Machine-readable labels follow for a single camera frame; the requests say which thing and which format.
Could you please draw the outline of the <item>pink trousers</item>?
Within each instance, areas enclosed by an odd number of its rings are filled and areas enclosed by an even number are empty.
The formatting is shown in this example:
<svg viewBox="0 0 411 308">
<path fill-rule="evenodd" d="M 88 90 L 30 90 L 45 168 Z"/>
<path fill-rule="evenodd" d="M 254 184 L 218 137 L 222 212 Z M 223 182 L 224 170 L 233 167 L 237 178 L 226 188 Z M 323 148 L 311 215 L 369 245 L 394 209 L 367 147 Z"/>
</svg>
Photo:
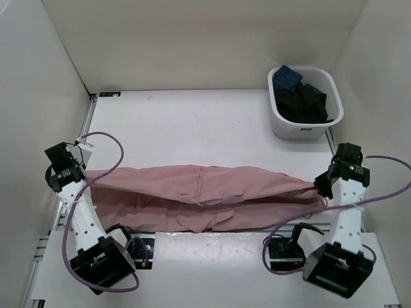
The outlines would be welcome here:
<svg viewBox="0 0 411 308">
<path fill-rule="evenodd" d="M 142 232 L 263 229 L 326 205 L 311 182 L 257 167 L 120 167 L 89 171 L 101 224 Z"/>
</svg>

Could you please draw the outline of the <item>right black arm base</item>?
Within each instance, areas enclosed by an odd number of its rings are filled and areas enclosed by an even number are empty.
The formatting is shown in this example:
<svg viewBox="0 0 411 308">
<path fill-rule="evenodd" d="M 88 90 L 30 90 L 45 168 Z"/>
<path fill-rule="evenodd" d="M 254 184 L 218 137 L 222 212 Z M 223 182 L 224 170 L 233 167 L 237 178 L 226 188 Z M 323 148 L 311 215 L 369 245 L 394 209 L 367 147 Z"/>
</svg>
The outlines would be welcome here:
<svg viewBox="0 0 411 308">
<path fill-rule="evenodd" d="M 268 244 L 268 257 L 270 269 L 279 272 L 301 270 L 306 260 L 298 244 L 293 243 L 290 237 L 279 234 L 274 235 Z"/>
</svg>

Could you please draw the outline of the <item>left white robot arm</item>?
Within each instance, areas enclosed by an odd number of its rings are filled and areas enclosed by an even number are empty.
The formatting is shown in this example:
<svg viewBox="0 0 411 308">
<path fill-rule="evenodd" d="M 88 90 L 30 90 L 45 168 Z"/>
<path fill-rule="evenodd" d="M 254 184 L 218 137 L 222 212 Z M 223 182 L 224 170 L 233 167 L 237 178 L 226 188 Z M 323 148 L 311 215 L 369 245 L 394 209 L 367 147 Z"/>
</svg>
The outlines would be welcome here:
<svg viewBox="0 0 411 308">
<path fill-rule="evenodd" d="M 62 256 L 70 274 L 96 295 L 113 293 L 113 285 L 136 271 L 130 256 L 135 242 L 122 226 L 107 233 L 87 187 L 85 163 L 61 142 L 45 150 L 51 162 L 45 179 L 69 214 Z"/>
</svg>

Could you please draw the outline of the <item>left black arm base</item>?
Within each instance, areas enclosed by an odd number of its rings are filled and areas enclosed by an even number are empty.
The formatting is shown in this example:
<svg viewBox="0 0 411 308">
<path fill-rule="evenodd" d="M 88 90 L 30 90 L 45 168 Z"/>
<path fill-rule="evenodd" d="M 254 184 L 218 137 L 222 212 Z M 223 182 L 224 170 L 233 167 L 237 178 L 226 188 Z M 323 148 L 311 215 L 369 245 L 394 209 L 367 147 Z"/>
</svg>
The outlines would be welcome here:
<svg viewBox="0 0 411 308">
<path fill-rule="evenodd" d="M 137 270 L 151 270 L 155 250 L 154 234 L 132 234 L 127 251 Z"/>
</svg>

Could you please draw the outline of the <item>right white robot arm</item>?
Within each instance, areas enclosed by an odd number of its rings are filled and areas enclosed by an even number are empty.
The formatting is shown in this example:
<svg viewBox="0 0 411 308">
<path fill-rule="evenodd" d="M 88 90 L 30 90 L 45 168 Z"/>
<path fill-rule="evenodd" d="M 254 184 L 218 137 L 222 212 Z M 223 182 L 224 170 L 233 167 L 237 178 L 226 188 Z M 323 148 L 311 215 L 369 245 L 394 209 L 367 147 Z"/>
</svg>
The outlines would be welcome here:
<svg viewBox="0 0 411 308">
<path fill-rule="evenodd" d="M 362 160 L 360 146 L 338 145 L 328 170 L 314 181 L 320 195 L 336 203 L 331 207 L 334 220 L 330 231 L 322 234 L 299 224 L 288 241 L 292 254 L 305 257 L 303 280 L 343 298 L 352 297 L 373 270 L 373 261 L 363 253 L 360 235 L 359 202 L 370 184 L 370 171 L 362 166 Z"/>
</svg>

